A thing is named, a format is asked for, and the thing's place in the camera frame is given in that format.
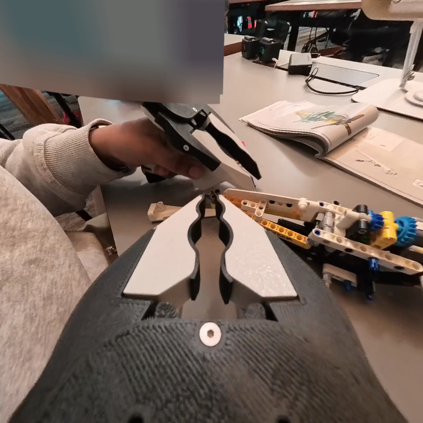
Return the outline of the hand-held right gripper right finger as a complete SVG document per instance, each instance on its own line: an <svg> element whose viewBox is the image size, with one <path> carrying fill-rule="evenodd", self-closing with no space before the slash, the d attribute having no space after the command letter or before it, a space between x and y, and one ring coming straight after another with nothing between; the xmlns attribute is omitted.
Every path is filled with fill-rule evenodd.
<svg viewBox="0 0 423 423"><path fill-rule="evenodd" d="M280 310L298 306L298 292L267 231L223 195L216 198L218 236L224 249L219 263L219 292L234 307L237 320L248 310L278 320Z"/></svg>

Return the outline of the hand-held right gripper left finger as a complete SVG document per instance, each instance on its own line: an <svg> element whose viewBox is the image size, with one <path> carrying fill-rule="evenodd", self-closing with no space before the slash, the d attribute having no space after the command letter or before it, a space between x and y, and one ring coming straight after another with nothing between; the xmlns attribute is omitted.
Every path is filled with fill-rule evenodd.
<svg viewBox="0 0 423 423"><path fill-rule="evenodd" d="M198 296L200 259L196 243L206 199L199 195L160 223L148 237L122 291L128 301L171 304L177 315Z"/></svg>

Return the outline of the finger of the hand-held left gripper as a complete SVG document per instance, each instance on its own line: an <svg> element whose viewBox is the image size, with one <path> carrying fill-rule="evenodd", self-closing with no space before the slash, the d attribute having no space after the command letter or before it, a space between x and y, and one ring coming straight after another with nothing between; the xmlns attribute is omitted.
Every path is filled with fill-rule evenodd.
<svg viewBox="0 0 423 423"><path fill-rule="evenodd" d="M207 122L205 132L211 135L225 154L238 162L252 177L261 179L262 174L253 156L213 109L210 109Z"/></svg>
<svg viewBox="0 0 423 423"><path fill-rule="evenodd" d="M193 180L195 188L205 192L221 184L227 184L236 189L256 190L250 173L244 170L235 159L228 156L211 135L205 131L195 130L193 136L221 162L216 170L205 169L200 179Z"/></svg>

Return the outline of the white lego wing panel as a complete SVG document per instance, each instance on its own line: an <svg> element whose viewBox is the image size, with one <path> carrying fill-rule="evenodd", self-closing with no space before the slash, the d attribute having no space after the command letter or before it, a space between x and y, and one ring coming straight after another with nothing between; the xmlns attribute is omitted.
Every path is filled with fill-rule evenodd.
<svg viewBox="0 0 423 423"><path fill-rule="evenodd" d="M198 200L194 199L184 206L166 205L166 211L163 213L156 213L156 203L150 204L147 215L152 223L161 222L168 218L178 223L193 223L202 218L215 217L216 211L213 208L205 208L202 214L202 209L198 206Z"/></svg>

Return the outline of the yellow white lego helicopter model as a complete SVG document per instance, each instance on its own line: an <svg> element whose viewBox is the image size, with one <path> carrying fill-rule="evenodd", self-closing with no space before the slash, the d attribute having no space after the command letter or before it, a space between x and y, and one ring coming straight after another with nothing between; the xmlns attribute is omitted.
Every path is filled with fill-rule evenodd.
<svg viewBox="0 0 423 423"><path fill-rule="evenodd" d="M284 242L321 265L322 279L333 279L372 299L376 284L422 288L422 219L376 213L365 204L353 209L338 202L313 201L240 189L207 196L214 206L225 198Z"/></svg>

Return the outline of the person's left forearm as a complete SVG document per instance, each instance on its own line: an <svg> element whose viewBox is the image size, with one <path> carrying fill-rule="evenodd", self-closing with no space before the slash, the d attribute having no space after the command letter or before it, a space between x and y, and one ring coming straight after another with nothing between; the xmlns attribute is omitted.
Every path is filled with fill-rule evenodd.
<svg viewBox="0 0 423 423"><path fill-rule="evenodd" d="M22 139L0 140L1 167L53 216L81 211L98 186L133 174L136 168L106 166L89 143L93 130L112 125L95 119L77 129L41 124Z"/></svg>

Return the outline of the lego instruction booklet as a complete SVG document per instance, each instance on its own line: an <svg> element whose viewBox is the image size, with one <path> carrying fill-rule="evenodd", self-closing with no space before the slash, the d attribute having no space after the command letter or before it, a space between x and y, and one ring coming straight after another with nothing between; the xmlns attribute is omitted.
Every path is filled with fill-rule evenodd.
<svg viewBox="0 0 423 423"><path fill-rule="evenodd" d="M371 104L323 106L284 100L239 121L306 145L316 158L422 206L422 143L374 127L377 119L378 109Z"/></svg>

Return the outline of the person's left hand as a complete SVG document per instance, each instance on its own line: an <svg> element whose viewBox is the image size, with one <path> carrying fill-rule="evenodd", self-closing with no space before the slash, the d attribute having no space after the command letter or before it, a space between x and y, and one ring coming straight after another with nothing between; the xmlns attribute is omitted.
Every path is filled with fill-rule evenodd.
<svg viewBox="0 0 423 423"><path fill-rule="evenodd" d="M89 144L109 167L148 167L160 177L203 176L203 165L174 149L165 132L149 119L138 119L90 130Z"/></svg>

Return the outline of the black battery charger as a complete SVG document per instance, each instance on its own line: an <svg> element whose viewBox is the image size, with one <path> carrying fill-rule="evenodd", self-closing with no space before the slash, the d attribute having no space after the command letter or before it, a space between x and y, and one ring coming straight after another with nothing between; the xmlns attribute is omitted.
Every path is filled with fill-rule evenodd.
<svg viewBox="0 0 423 423"><path fill-rule="evenodd" d="M257 60L261 39L245 35L241 41L241 55L247 60Z"/></svg>
<svg viewBox="0 0 423 423"><path fill-rule="evenodd" d="M257 58L260 63L272 63L278 60L279 52L283 46L283 42L267 37L263 37L259 41Z"/></svg>

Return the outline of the black power adapter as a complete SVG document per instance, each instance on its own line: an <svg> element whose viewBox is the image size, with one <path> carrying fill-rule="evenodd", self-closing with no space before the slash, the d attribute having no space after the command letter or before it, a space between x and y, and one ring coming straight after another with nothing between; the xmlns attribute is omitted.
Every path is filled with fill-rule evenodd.
<svg viewBox="0 0 423 423"><path fill-rule="evenodd" d="M309 76L313 65L311 53L292 53L288 61L288 74Z"/></svg>

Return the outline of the person's grey clothing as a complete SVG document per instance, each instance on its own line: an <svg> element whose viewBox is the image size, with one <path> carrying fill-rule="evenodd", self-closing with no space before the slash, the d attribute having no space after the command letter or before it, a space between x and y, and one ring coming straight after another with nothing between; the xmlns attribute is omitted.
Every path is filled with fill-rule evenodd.
<svg viewBox="0 0 423 423"><path fill-rule="evenodd" d="M109 265L91 233L71 238L1 170L0 418L8 422L43 372L79 300Z"/></svg>

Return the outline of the brown wooden cabinet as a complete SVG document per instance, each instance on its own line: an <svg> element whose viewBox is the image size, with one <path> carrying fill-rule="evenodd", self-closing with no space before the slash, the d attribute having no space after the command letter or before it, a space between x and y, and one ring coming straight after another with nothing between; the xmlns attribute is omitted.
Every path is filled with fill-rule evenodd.
<svg viewBox="0 0 423 423"><path fill-rule="evenodd" d="M1 84L0 89L29 123L32 125L47 123L44 115L45 101L41 98L40 92L6 84Z"/></svg>

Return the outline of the wooden table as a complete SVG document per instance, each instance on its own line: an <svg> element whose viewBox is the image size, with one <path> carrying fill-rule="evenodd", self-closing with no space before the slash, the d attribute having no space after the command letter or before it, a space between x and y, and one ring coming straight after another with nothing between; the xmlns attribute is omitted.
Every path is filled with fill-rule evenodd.
<svg viewBox="0 0 423 423"><path fill-rule="evenodd" d="M343 11L361 9L362 1L359 0L310 0L310 1L283 1L267 4L266 13L287 13L290 23L288 45L286 49L294 52L297 45L300 22L304 13L320 11Z"/></svg>

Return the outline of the white desk lamp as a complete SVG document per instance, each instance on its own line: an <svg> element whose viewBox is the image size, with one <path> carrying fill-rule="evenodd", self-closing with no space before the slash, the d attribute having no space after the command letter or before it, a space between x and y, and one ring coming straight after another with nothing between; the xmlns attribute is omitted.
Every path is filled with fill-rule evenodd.
<svg viewBox="0 0 423 423"><path fill-rule="evenodd" d="M423 119L423 85L411 80L423 30L421 0L363 0L362 11L373 20L410 21L410 39L399 79L385 79L352 96L356 103L368 103L379 110L408 118Z"/></svg>

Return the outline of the black chair frame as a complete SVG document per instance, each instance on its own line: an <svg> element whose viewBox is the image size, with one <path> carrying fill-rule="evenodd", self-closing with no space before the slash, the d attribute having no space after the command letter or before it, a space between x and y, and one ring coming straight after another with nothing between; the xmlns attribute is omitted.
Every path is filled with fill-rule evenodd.
<svg viewBox="0 0 423 423"><path fill-rule="evenodd" d="M67 100L65 99L65 97L68 96L67 94L64 95L62 93L51 91L46 91L46 93L52 96L63 110L65 123L76 128L80 128L82 126L81 118L78 118L78 116L75 115L75 113L71 110Z"/></svg>

